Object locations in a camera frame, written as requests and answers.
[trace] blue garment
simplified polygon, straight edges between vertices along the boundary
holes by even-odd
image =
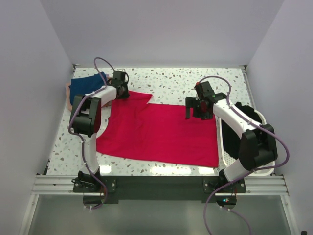
[[[106,75],[102,72],[102,76],[107,82]],[[92,93],[104,86],[104,82],[99,74],[90,77],[74,78],[71,80],[69,101],[73,105],[74,97],[78,94]]]

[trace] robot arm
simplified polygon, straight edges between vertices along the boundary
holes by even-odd
[[[194,117],[203,120],[212,119],[215,114],[224,120],[241,139],[239,158],[232,165],[220,171],[220,176],[224,178],[223,183],[235,180],[277,159],[275,138],[253,127],[250,123],[274,133],[271,125],[261,125],[230,103],[238,113],[249,120],[249,122],[244,121],[230,108],[226,95],[215,94],[209,82],[197,83],[195,89],[198,98],[186,98],[186,118],[190,118],[190,108],[193,109]]]
[[[85,140],[84,155],[88,167],[93,174],[99,169],[96,156],[96,135],[101,125],[101,107],[111,100],[128,98],[130,96],[127,87],[128,80],[125,81],[125,75],[125,72],[115,70],[111,84],[108,84],[104,90],[86,99],[72,126],[74,133],[83,134]],[[91,94],[75,96],[70,120],[84,96],[88,95]],[[82,168],[80,171],[84,174],[90,174],[82,158],[81,165]]]

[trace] red cloth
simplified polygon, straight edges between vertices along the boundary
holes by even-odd
[[[185,119],[185,106],[147,104],[151,94],[130,92],[112,102],[97,151],[123,158],[218,167],[215,117]]]

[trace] speckled white surface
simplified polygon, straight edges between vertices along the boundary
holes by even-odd
[[[100,69],[112,75],[108,68]],[[241,69],[203,69],[203,68],[126,68],[129,74],[129,90],[153,95],[150,102],[184,105],[187,96],[195,97],[194,85],[204,76],[218,75],[226,78],[231,86],[230,98],[233,103],[240,101],[250,104],[246,83]],[[96,74],[93,68],[77,68],[74,78]],[[210,80],[216,93],[228,91],[227,85],[218,79]],[[102,108],[102,123],[98,136],[108,125],[111,108]],[[77,137],[67,132],[70,111],[65,108],[57,138],[50,156],[49,175],[76,175],[81,168],[81,147]],[[161,162],[130,160],[97,153],[102,175],[216,175],[218,169]],[[219,168],[224,168],[220,159]]]

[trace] white wall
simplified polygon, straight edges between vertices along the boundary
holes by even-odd
[[[248,78],[257,108],[287,143],[282,168],[301,230],[313,233],[313,1],[285,0],[256,54]],[[285,157],[282,148],[280,160]]]
[[[71,63],[39,0],[0,3],[0,233],[19,232],[48,159]]]
[[[41,0],[72,63],[237,66],[283,0]]]

